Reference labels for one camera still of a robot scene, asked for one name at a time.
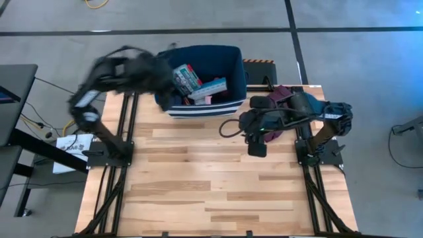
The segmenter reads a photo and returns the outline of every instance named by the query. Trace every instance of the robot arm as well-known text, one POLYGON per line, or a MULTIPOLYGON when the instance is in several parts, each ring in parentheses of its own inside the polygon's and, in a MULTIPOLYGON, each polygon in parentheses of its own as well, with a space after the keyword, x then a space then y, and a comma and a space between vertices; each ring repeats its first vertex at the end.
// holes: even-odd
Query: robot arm
POLYGON ((172 76, 166 60, 139 48, 123 46, 95 61, 87 79, 69 100, 69 112, 80 130, 93 133, 106 145, 112 158, 125 156, 127 144, 103 125, 91 103, 99 94, 108 91, 155 93, 166 102, 160 104, 166 110, 174 90, 172 76), (111 56, 124 50, 137 50, 139 53, 136 58, 111 56))
POLYGON ((307 93, 294 93, 270 108, 268 97, 252 97, 248 112, 239 117, 239 129, 245 133, 249 155, 265 157, 264 135, 290 130, 314 120, 324 122, 316 136, 306 141, 309 157, 318 158, 325 144, 334 136, 345 136, 351 129, 351 106, 346 103, 319 101, 307 93))

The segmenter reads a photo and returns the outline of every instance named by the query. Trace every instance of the box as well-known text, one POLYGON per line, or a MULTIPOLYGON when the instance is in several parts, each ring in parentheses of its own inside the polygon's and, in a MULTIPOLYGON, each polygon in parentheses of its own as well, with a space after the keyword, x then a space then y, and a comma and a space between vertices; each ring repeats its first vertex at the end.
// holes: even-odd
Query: box
POLYGON ((213 81, 216 77, 225 77, 227 81, 227 93, 225 96, 214 95, 211 105, 183 105, 182 98, 175 92, 172 98, 174 104, 167 111, 172 117, 230 115, 238 110, 247 97, 243 57, 238 47, 189 46, 161 52, 159 55, 169 59, 173 69, 190 64, 203 83, 213 81))

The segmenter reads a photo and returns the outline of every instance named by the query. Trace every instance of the purple cloth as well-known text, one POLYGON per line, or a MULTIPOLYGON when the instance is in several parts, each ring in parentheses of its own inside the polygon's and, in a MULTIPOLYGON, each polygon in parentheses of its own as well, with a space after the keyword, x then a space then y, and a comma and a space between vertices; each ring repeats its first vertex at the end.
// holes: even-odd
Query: purple cloth
MULTIPOLYGON (((273 93, 270 93, 267 97, 269 97, 272 101, 272 108, 276 108, 276 103, 288 96, 291 96, 292 93, 285 88, 284 86, 280 85, 277 86, 273 93)), ((264 135, 264 141, 267 143, 269 141, 272 141, 282 135, 282 132, 270 132, 264 135)))

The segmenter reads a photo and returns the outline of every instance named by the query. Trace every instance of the concrete floor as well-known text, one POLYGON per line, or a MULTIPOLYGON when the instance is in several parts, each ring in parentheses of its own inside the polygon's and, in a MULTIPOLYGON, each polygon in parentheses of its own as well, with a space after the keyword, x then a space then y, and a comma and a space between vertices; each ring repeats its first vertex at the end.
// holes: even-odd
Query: concrete floor
MULTIPOLYGON (((423 25, 419 0, 291 0, 291 4, 298 28, 423 25)), ((0 17, 0 32, 243 27, 289 27, 284 1, 110 0, 105 7, 90 10, 79 0, 11 0, 0 17)), ((421 237, 423 202, 416 191, 423 188, 423 170, 396 165, 389 158, 387 139, 392 125, 423 114, 423 32, 299 33, 299 41, 309 83, 322 85, 328 100, 353 106, 353 129, 339 140, 347 145, 342 155, 360 231, 421 237)), ((95 57, 124 44, 159 52, 172 42, 235 45, 244 58, 275 60, 279 83, 300 84, 291 34, 285 32, 2 36, 0 64, 36 63, 37 77, 75 91, 95 57)), ((63 127, 69 120, 68 96, 37 81, 28 101, 53 126, 63 127)), ((25 107, 24 113, 36 119, 31 108, 25 107)), ((20 122, 18 128, 29 133, 20 122)), ((392 148, 401 163, 423 166, 423 151, 413 133, 393 137, 392 148)), ((25 153, 21 161, 31 159, 25 153)), ((12 184, 19 182, 24 179, 13 177, 12 184)), ((1 206, 0 237, 72 234, 83 184, 35 190, 28 203, 33 216, 13 218, 21 190, 10 188, 1 206)))

